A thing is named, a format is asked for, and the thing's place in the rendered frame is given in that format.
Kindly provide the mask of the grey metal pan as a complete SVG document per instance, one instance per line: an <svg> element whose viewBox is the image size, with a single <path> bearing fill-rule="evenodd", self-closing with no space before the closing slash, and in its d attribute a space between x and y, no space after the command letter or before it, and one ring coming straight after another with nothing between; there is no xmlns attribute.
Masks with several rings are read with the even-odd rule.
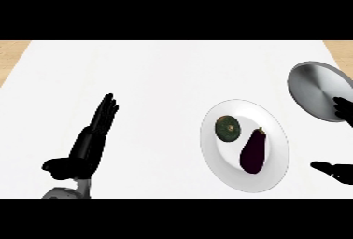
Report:
<svg viewBox="0 0 353 239"><path fill-rule="evenodd" d="M343 122L336 115L334 98L353 102L353 79L339 68L321 62L299 63L290 72L287 85L295 101L314 117Z"/></svg>

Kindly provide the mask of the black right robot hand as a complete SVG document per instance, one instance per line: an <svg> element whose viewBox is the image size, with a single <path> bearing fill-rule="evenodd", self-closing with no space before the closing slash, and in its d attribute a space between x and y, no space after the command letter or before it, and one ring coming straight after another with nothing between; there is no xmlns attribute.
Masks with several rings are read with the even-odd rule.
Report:
<svg viewBox="0 0 353 239"><path fill-rule="evenodd" d="M342 97L334 97L336 115L353 127L353 102ZM311 162L311 167L330 175L339 182L353 185L353 164L331 164L328 162Z"/></svg>

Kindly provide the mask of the white oval plate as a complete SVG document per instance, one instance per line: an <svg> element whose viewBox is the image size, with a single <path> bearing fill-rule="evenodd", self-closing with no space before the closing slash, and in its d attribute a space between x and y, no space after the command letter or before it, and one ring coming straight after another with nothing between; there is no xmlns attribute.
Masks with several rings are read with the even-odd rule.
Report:
<svg viewBox="0 0 353 239"><path fill-rule="evenodd" d="M200 147L215 176L234 190L261 193L281 183L290 165L287 135L256 103L228 100L212 108L201 123Z"/></svg>

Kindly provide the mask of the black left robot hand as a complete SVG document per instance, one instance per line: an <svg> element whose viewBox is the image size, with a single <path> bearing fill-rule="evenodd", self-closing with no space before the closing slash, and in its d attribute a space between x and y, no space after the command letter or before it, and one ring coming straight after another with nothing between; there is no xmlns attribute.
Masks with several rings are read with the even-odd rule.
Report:
<svg viewBox="0 0 353 239"><path fill-rule="evenodd" d="M51 159L43 163L42 169L52 174L54 179L91 179L94 177L117 110L119 105L110 93L98 106L92 123L74 141L70 157Z"/></svg>

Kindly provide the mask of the dark purple eggplant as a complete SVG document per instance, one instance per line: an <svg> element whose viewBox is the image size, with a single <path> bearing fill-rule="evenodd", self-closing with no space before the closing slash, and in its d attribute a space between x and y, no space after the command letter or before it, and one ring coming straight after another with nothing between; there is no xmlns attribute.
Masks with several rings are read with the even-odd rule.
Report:
<svg viewBox="0 0 353 239"><path fill-rule="evenodd" d="M253 131L252 137L241 150L240 166L249 174L258 174L265 163L266 133L262 128Z"/></svg>

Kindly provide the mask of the round dark green squash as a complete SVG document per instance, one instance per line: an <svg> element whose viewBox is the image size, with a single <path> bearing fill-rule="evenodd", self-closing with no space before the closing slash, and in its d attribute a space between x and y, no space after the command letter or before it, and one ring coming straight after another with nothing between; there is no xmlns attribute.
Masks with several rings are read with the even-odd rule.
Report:
<svg viewBox="0 0 353 239"><path fill-rule="evenodd" d="M222 116L216 121L216 135L219 140L230 143L238 140L241 133L240 122L230 116Z"/></svg>

